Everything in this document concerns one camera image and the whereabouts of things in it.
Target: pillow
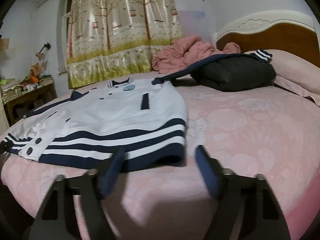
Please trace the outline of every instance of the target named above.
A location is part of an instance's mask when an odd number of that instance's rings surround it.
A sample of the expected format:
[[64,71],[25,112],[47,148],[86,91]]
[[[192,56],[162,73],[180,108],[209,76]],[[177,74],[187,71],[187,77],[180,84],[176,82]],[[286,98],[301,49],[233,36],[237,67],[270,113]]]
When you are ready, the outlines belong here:
[[320,106],[320,68],[283,50],[266,51],[273,55],[270,64],[277,74],[275,84],[302,97],[311,97]]

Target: black snap button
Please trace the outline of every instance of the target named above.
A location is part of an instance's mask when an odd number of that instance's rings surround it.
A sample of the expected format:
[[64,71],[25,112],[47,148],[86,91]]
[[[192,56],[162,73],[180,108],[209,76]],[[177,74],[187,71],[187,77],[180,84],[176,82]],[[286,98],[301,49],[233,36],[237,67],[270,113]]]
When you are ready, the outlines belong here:
[[38,138],[38,139],[36,140],[36,144],[41,143],[41,141],[42,141],[42,139],[41,139],[41,138]]
[[27,150],[27,155],[30,155],[32,153],[33,149],[30,147],[28,150]]

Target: bed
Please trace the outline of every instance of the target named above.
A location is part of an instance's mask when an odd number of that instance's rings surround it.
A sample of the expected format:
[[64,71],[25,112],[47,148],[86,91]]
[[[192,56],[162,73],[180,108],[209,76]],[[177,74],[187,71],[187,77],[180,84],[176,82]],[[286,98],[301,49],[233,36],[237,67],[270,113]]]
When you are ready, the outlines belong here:
[[[268,11],[239,19],[218,33],[218,48],[230,41],[243,51],[280,49],[320,66],[312,19],[297,12]],[[131,75],[134,79],[158,76],[156,72]],[[78,91],[84,93],[107,83]],[[292,240],[300,239],[320,208],[320,108],[277,87],[223,93],[199,86],[188,76],[175,86],[188,109],[185,164],[120,175],[113,193],[101,202],[118,238],[203,239],[217,205],[194,158],[195,147],[205,145],[211,157],[239,175],[265,174],[286,216]],[[12,155],[3,166],[1,180],[35,217],[57,175],[74,177],[84,172]],[[81,235],[87,240],[77,198],[75,204]]]

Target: tree print curtain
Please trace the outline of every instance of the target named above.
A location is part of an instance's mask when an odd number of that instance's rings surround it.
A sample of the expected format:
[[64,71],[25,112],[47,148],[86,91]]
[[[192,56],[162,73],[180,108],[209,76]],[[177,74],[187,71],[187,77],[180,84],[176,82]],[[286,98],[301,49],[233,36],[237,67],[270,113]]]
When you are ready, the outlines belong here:
[[174,0],[73,0],[69,88],[152,70],[152,55],[182,37]]

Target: pink blanket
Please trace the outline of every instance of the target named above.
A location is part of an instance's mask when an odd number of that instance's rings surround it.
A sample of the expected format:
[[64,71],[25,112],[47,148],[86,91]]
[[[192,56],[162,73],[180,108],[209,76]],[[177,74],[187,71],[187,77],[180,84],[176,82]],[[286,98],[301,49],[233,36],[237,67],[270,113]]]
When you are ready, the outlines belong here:
[[240,47],[231,42],[223,51],[214,48],[210,42],[203,42],[199,35],[177,39],[154,55],[152,67],[160,74],[171,74],[185,69],[191,64],[215,54],[240,53]]

